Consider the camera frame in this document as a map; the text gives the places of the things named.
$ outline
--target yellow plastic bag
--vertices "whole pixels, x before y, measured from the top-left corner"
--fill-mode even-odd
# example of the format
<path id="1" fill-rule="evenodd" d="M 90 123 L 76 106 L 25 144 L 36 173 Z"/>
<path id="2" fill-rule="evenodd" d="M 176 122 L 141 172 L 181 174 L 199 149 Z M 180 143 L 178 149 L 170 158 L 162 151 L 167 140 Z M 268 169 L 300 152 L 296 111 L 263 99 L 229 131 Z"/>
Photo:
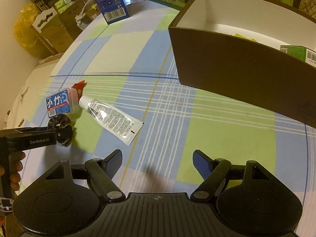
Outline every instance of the yellow plastic bag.
<path id="1" fill-rule="evenodd" d="M 13 28 L 13 34 L 19 45 L 32 56 L 40 59 L 51 55 L 45 45 L 31 31 L 30 27 L 40 14 L 34 3 L 27 4 L 21 11 Z"/>

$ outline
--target red packet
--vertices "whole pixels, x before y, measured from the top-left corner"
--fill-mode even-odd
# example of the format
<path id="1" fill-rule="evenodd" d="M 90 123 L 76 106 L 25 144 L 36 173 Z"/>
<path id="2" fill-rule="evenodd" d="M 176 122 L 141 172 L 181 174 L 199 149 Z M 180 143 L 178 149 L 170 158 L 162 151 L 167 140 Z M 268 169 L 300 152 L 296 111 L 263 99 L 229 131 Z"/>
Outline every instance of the red packet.
<path id="1" fill-rule="evenodd" d="M 85 87 L 85 82 L 84 80 L 74 84 L 71 88 L 74 88 L 77 90 L 77 95 L 78 95 L 78 101 L 80 100 L 81 96 L 82 96 L 82 91 L 83 91 L 83 88 Z"/>

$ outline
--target plaid tablecloth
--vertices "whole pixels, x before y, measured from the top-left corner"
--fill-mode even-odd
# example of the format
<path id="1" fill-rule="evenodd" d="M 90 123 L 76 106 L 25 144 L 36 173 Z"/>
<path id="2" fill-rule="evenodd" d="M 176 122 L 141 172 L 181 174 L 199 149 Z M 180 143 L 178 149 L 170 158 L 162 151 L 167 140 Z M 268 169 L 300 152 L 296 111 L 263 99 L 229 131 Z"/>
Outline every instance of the plaid tablecloth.
<path id="1" fill-rule="evenodd" d="M 128 192 L 191 192 L 202 182 L 192 164 L 199 149 L 244 165 L 256 160 L 303 204 L 299 236 L 316 236 L 316 130 L 296 120 L 214 93 L 180 85 L 167 27 L 178 11 L 131 5 L 129 19 L 106 25 L 102 16 L 75 40 L 53 70 L 24 126 L 45 126 L 45 97 L 84 79 L 84 94 L 144 122 L 130 146 L 85 111 L 70 147 L 27 151 L 21 190 L 60 159 L 81 164 L 123 152 L 114 177 Z"/>

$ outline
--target beige wall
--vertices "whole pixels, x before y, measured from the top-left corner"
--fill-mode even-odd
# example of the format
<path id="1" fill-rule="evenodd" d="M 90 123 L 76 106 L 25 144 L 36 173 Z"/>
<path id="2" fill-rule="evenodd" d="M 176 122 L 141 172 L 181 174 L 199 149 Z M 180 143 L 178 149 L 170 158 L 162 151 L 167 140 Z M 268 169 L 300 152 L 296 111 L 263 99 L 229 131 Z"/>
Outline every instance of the beige wall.
<path id="1" fill-rule="evenodd" d="M 13 25 L 20 10 L 30 0 L 0 0 L 0 129 L 21 86 L 38 63 L 13 36 Z"/>

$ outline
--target white cap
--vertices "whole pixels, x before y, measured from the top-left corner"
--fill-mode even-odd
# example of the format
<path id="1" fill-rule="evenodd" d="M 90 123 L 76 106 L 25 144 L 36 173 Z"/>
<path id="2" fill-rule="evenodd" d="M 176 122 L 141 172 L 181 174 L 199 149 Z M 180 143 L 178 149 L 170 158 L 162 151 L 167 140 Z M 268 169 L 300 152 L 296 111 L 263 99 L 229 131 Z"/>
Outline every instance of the white cap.
<path id="1" fill-rule="evenodd" d="M 79 106 L 84 110 L 87 110 L 92 100 L 93 99 L 91 97 L 83 95 L 79 100 Z"/>

